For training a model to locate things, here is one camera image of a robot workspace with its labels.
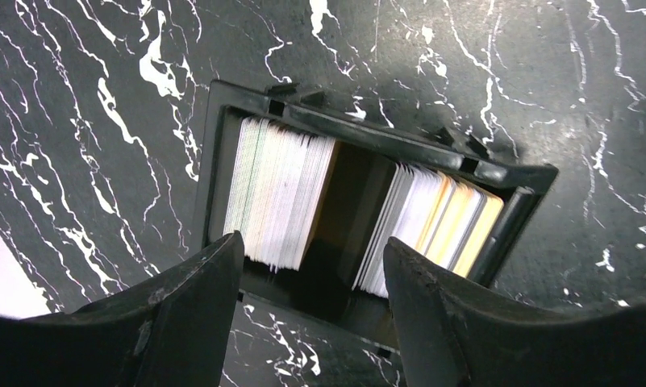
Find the white yellow card stack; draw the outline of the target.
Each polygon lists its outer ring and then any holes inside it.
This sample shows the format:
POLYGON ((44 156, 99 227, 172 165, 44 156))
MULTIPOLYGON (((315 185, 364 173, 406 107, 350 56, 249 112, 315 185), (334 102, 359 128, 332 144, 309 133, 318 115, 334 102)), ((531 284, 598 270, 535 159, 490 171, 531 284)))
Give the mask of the white yellow card stack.
POLYGON ((381 254, 394 237, 441 268, 466 277, 504 207, 493 193, 418 164, 380 159, 365 187, 369 214, 352 289, 388 296, 381 254))

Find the black card holder box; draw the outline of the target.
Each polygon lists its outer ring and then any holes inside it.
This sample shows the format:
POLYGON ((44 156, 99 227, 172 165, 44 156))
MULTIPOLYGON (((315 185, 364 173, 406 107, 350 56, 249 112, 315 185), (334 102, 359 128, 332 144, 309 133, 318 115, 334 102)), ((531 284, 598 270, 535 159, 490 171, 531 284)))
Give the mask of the black card holder box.
POLYGON ((246 259, 241 289, 312 319, 330 323, 395 352, 398 339, 387 300, 356 289, 362 255, 390 183, 390 166, 414 162, 497 195, 502 213, 468 273, 489 286, 542 199, 556 180, 550 164, 503 162, 471 135, 441 128, 415 135, 331 110, 320 90, 295 85, 264 91, 226 81, 210 84, 202 161, 192 222, 192 250, 225 233, 230 182, 241 126, 250 118, 282 127, 288 135, 331 139, 336 149, 321 189, 299 269, 270 269, 246 259))

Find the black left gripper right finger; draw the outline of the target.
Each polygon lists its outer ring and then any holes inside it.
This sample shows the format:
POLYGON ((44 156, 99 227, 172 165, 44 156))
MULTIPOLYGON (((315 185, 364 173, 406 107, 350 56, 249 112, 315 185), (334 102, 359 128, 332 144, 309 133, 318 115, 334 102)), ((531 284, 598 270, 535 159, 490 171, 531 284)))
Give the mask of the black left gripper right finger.
POLYGON ((383 264, 410 386, 646 386, 646 298, 541 309, 441 268, 394 237, 383 264))

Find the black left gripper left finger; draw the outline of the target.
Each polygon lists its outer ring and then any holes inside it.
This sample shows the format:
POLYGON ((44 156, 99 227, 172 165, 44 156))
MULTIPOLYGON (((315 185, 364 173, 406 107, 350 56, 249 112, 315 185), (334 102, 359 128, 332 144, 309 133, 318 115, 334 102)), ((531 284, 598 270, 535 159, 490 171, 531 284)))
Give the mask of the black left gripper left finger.
POLYGON ((218 385, 243 262, 233 232, 70 314, 0 317, 0 386, 218 385))

